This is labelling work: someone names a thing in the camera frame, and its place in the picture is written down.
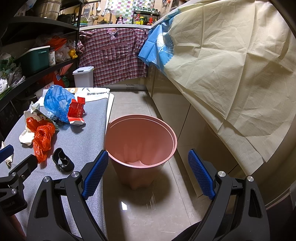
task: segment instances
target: metal pot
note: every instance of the metal pot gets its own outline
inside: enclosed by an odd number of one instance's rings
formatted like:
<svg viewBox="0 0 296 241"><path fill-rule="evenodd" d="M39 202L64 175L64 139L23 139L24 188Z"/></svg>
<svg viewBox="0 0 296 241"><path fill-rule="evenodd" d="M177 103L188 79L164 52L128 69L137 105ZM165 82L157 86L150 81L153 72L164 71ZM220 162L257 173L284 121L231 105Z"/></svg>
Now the metal pot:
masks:
<svg viewBox="0 0 296 241"><path fill-rule="evenodd" d="M35 4L34 12L38 17L47 17L57 20L62 6L62 0L38 0Z"/></svg>

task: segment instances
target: checkered shirt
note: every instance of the checkered shirt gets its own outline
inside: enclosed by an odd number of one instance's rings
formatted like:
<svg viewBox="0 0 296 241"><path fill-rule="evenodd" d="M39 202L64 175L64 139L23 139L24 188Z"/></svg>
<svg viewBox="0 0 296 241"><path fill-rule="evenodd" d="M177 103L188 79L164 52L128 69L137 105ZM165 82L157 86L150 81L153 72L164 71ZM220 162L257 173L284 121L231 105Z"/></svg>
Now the checkered shirt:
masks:
<svg viewBox="0 0 296 241"><path fill-rule="evenodd" d="M138 54L148 38L148 30L117 28L111 40L108 28L80 32L77 45L79 67L94 66L94 87L110 85L126 79L146 77L148 66Z"/></svg>

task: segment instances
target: black fabric strap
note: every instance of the black fabric strap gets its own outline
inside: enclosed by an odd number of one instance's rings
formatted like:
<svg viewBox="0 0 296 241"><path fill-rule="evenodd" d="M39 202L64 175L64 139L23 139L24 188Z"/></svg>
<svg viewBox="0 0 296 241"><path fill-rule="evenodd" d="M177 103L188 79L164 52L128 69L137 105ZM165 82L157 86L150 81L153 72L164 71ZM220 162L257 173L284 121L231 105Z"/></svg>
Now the black fabric strap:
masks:
<svg viewBox="0 0 296 241"><path fill-rule="evenodd" d="M67 157L62 148L57 148L53 155L52 160L58 166L58 168L64 172L70 172L74 169L74 163Z"/></svg>

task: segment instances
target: food package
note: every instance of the food package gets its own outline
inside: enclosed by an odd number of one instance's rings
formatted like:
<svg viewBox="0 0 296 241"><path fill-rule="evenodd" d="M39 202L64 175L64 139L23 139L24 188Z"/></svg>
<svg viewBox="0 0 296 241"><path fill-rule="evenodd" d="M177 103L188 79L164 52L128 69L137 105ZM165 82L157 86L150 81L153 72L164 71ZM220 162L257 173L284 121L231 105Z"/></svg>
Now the food package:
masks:
<svg viewBox="0 0 296 241"><path fill-rule="evenodd" d="M85 113L83 106L85 105L85 98L77 97L77 101L72 99L69 111L68 111L68 119L71 125L80 126L85 124L82 115Z"/></svg>

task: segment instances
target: pink trash bin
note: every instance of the pink trash bin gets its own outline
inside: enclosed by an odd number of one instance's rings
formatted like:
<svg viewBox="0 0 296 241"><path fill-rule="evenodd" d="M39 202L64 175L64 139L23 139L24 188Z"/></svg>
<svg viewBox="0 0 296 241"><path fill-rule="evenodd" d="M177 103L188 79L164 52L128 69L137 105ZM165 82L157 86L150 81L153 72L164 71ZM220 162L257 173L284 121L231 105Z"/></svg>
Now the pink trash bin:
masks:
<svg viewBox="0 0 296 241"><path fill-rule="evenodd" d="M105 148L122 184L148 187L176 151L172 128L148 115L126 115L109 123Z"/></svg>

